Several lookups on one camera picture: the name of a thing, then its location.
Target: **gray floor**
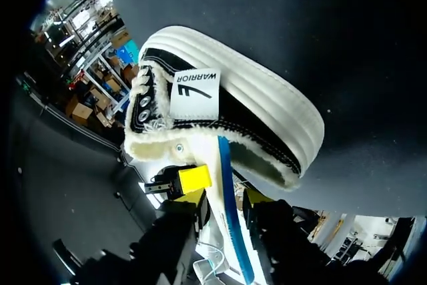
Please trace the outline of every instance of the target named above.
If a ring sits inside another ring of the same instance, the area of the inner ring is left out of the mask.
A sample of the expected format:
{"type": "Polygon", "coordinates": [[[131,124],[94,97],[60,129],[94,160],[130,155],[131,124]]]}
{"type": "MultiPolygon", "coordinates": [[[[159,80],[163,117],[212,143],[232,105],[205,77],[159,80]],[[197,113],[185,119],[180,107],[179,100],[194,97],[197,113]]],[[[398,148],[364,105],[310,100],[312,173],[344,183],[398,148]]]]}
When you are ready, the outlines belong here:
{"type": "Polygon", "coordinates": [[[42,256],[64,282],[69,273],[51,244],[61,238],[82,260],[101,249],[128,258],[129,244],[153,220],[138,176],[116,160],[117,152],[78,134],[41,108],[22,89],[11,106],[11,159],[17,193],[42,256]],[[125,204],[113,197],[119,190],[125,204]]]}
{"type": "Polygon", "coordinates": [[[197,29],[274,70],[326,123],[293,205],[374,216],[427,210],[422,0],[114,0],[141,46],[167,25],[197,29]]]}

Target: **cardboard box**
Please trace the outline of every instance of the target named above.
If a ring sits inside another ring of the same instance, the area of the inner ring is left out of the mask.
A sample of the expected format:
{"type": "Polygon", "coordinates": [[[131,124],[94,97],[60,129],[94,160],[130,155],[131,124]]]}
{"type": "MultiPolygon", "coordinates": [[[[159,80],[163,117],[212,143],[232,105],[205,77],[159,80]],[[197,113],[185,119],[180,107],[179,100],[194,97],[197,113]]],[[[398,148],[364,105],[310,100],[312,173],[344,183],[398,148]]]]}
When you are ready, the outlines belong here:
{"type": "Polygon", "coordinates": [[[119,58],[117,56],[113,56],[112,58],[110,58],[109,63],[115,67],[115,66],[120,66],[120,61],[119,58]]]}
{"type": "Polygon", "coordinates": [[[87,119],[84,119],[76,115],[72,115],[71,117],[75,120],[76,123],[79,123],[80,125],[87,127],[87,119]]]}
{"type": "Polygon", "coordinates": [[[98,99],[96,106],[98,106],[102,110],[104,110],[111,103],[111,100],[109,100],[109,98],[103,93],[100,93],[98,89],[93,88],[90,92],[96,97],[96,99],[98,99]]]}
{"type": "Polygon", "coordinates": [[[131,35],[127,32],[127,29],[125,29],[111,38],[111,44],[114,49],[119,49],[131,39],[131,35]]]}
{"type": "Polygon", "coordinates": [[[92,111],[93,110],[91,108],[84,106],[82,103],[79,103],[79,100],[76,95],[71,98],[70,102],[65,108],[65,114],[67,115],[67,117],[72,115],[73,119],[74,116],[87,119],[91,115],[92,111]]]}
{"type": "Polygon", "coordinates": [[[109,127],[111,128],[111,124],[108,121],[108,119],[104,116],[104,114],[102,113],[102,111],[100,111],[99,113],[96,114],[97,119],[99,119],[99,121],[102,123],[102,125],[104,127],[109,127]]]}
{"type": "Polygon", "coordinates": [[[90,79],[87,78],[86,75],[83,75],[83,77],[81,78],[81,81],[87,85],[90,82],[90,79]]]}
{"type": "Polygon", "coordinates": [[[117,81],[115,80],[113,75],[108,75],[105,76],[104,81],[107,83],[108,86],[111,87],[111,89],[117,93],[118,91],[120,91],[121,87],[120,85],[117,83],[117,81]]]}
{"type": "Polygon", "coordinates": [[[104,74],[100,70],[96,69],[94,72],[98,78],[103,79],[104,74]]]}
{"type": "Polygon", "coordinates": [[[132,79],[135,78],[138,74],[139,67],[138,65],[135,65],[135,67],[132,67],[131,65],[127,65],[125,69],[123,69],[123,77],[132,84],[132,79]]]}

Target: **black and white sneaker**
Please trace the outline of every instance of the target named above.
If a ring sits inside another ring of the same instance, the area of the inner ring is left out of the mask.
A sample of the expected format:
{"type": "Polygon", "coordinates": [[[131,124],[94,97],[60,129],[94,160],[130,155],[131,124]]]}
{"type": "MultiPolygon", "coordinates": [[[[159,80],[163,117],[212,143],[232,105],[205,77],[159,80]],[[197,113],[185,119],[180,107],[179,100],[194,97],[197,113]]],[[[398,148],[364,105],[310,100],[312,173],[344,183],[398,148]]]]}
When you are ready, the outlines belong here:
{"type": "Polygon", "coordinates": [[[225,136],[234,164],[290,190],[317,156],[324,122],[313,104],[273,71],[202,33],[166,27],[139,53],[125,150],[141,161],[167,156],[189,163],[191,155],[182,151],[193,135],[225,136]],[[204,68],[221,70],[218,119],[172,118],[175,73],[204,68]]]}

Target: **stitching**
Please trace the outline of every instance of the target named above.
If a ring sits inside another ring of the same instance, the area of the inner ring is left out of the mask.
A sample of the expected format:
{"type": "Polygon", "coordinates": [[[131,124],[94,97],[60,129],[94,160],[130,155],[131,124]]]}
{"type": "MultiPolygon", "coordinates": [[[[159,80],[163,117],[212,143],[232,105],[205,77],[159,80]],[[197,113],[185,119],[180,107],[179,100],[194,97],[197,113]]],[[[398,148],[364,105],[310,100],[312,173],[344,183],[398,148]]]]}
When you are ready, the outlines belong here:
{"type": "MultiPolygon", "coordinates": [[[[188,30],[190,31],[190,32],[192,32],[193,34],[194,34],[194,36],[195,37],[199,37],[199,38],[203,38],[203,39],[205,39],[205,40],[208,40],[210,43],[213,43],[216,47],[220,47],[220,48],[222,48],[222,49],[225,49],[227,52],[228,52],[228,54],[230,54],[231,55],[231,57],[232,57],[232,59],[233,60],[236,60],[236,58],[234,57],[234,52],[230,49],[230,48],[228,48],[227,46],[225,46],[224,44],[221,44],[221,43],[217,43],[217,41],[215,41],[215,40],[213,40],[213,39],[211,39],[210,37],[207,37],[207,36],[205,36],[205,35],[203,35],[203,34],[201,34],[201,35],[198,35],[198,32],[197,31],[194,31],[194,30],[192,30],[192,29],[190,29],[190,28],[188,28],[188,30]]],[[[195,45],[192,45],[191,43],[188,43],[187,41],[185,41],[185,40],[183,40],[183,39],[178,39],[178,40],[180,40],[180,41],[182,41],[183,43],[186,43],[187,45],[190,45],[190,46],[192,46],[192,47],[196,47],[197,49],[199,49],[201,52],[203,52],[204,54],[206,54],[207,56],[209,56],[209,57],[211,57],[212,59],[215,59],[215,60],[217,60],[213,55],[211,55],[211,54],[209,54],[207,51],[204,51],[203,49],[201,49],[200,47],[197,47],[197,46],[195,46],[195,45]]],[[[297,99],[302,103],[302,104],[304,104],[305,106],[306,106],[306,109],[308,109],[308,110],[312,110],[312,106],[310,106],[310,105],[308,105],[292,88],[290,88],[289,86],[288,86],[288,84],[286,83],[286,82],[284,82],[284,79],[283,78],[279,78],[279,77],[274,77],[273,75],[270,75],[269,73],[266,73],[264,70],[262,70],[261,68],[259,68],[257,65],[254,65],[253,63],[252,63],[252,61],[246,61],[246,60],[242,60],[244,63],[248,63],[249,65],[251,65],[252,67],[255,67],[256,69],[258,69],[259,71],[261,71],[262,73],[264,73],[265,75],[267,75],[268,77],[270,77],[270,78],[273,78],[274,80],[276,80],[276,81],[279,81],[282,85],[284,85],[286,88],[288,88],[296,97],[297,97],[297,99]]],[[[318,123],[318,124],[322,124],[322,122],[316,117],[316,116],[313,116],[313,113],[311,113],[310,114],[310,116],[309,116],[310,118],[314,118],[315,120],[316,120],[316,123],[318,123]]]]}
{"type": "MultiPolygon", "coordinates": [[[[176,122],[179,122],[179,124],[177,124],[176,127],[180,127],[180,126],[183,126],[185,124],[191,124],[191,123],[193,123],[192,121],[187,121],[187,120],[176,120],[176,122]]],[[[290,162],[293,165],[294,169],[300,174],[300,171],[299,171],[297,165],[284,152],[280,151],[277,147],[273,146],[271,143],[269,143],[265,139],[261,138],[256,133],[250,131],[248,128],[245,128],[245,127],[243,127],[243,126],[241,126],[241,125],[239,125],[237,123],[232,123],[232,122],[227,121],[227,120],[218,120],[217,122],[218,122],[218,124],[220,124],[220,123],[223,123],[224,125],[228,124],[230,128],[231,127],[237,127],[237,128],[240,129],[240,131],[246,131],[246,134],[249,133],[249,135],[255,136],[256,138],[258,138],[259,140],[261,140],[262,142],[264,142],[265,144],[267,144],[267,146],[264,146],[264,147],[270,149],[270,151],[273,154],[282,156],[284,159],[286,159],[288,162],[290,162]]],[[[203,123],[211,123],[211,121],[199,121],[197,124],[203,124],[203,123]]]]}

